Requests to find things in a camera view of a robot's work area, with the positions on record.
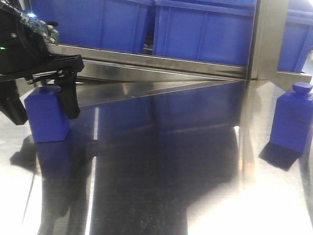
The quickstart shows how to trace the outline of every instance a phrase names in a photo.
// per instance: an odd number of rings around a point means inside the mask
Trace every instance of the blue plastic crate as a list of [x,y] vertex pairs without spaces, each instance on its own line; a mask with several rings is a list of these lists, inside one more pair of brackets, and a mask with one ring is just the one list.
[[313,45],[313,13],[289,10],[278,70],[301,72]]
[[[154,55],[247,66],[254,3],[156,0]],[[278,70],[301,72],[313,45],[311,12],[308,1],[291,0]]]
[[254,8],[156,0],[154,55],[247,65]]
[[59,23],[60,42],[141,53],[153,0],[32,0],[44,21]]
[[[99,140],[147,129],[153,123],[153,110],[151,109],[150,97],[127,99],[96,106],[85,106],[81,108],[79,119],[85,120],[84,122],[88,123],[89,114],[95,114],[95,112],[98,113],[98,126],[101,127],[99,130],[96,130],[97,139]],[[91,132],[95,131],[93,124],[88,128],[91,129]]]
[[156,25],[156,7],[151,6],[148,10],[147,17],[147,36],[153,37],[155,33],[155,25]]

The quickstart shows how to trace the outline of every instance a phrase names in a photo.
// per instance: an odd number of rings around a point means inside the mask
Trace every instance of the metal post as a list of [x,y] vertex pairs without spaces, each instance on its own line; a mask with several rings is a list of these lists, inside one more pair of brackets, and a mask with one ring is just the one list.
[[289,0],[258,0],[249,58],[248,79],[276,77]]
[[26,11],[28,12],[32,11],[30,0],[20,0],[20,1],[23,2]]

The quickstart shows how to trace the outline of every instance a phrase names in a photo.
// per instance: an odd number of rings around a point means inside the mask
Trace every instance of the reflective metal surface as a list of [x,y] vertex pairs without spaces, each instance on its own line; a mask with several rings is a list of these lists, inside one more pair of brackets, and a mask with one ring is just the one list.
[[[122,52],[89,49],[66,45],[48,45],[49,50],[61,54],[82,54],[85,68],[79,73],[84,79],[124,82],[181,82],[181,81],[236,81],[246,78],[246,68],[218,65],[174,58],[135,55]],[[251,77],[264,79],[264,76]],[[283,90],[298,81],[310,82],[307,73],[277,71],[271,79]]]
[[313,51],[308,54],[307,60],[304,64],[303,71],[313,74]]
[[185,61],[175,58],[157,57],[151,55],[136,55],[116,51],[90,49],[67,45],[48,45],[49,51],[58,54],[81,54],[84,59],[110,62],[115,64],[148,67],[172,71],[202,73],[234,78],[245,78],[246,68],[240,66],[219,65],[200,61]]
[[258,0],[248,78],[276,80],[289,0]]
[[268,145],[283,91],[222,83],[79,87],[61,142],[1,115],[1,234],[312,234],[310,153]]

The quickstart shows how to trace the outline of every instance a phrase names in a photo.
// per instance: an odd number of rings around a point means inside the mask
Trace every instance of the circuit board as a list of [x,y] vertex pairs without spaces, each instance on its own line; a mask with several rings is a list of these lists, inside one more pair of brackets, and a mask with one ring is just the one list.
[[0,9],[3,9],[16,17],[21,18],[21,23],[31,28],[35,33],[40,34],[54,44],[59,43],[59,32],[46,22],[37,19],[33,13],[27,13],[12,6],[7,0],[0,0]]
[[25,12],[21,14],[21,23],[31,28],[35,33],[42,35],[54,44],[59,43],[59,32],[53,26],[47,25],[46,22],[37,19],[33,15],[29,16]]

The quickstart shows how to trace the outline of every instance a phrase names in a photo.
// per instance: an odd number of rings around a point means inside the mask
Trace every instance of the blue bottle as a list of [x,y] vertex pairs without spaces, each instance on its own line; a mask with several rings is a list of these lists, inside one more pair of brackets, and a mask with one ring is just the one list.
[[63,141],[69,119],[58,100],[58,87],[39,87],[26,99],[25,108],[34,142]]
[[313,137],[313,85],[297,82],[277,99],[270,142],[303,153]]

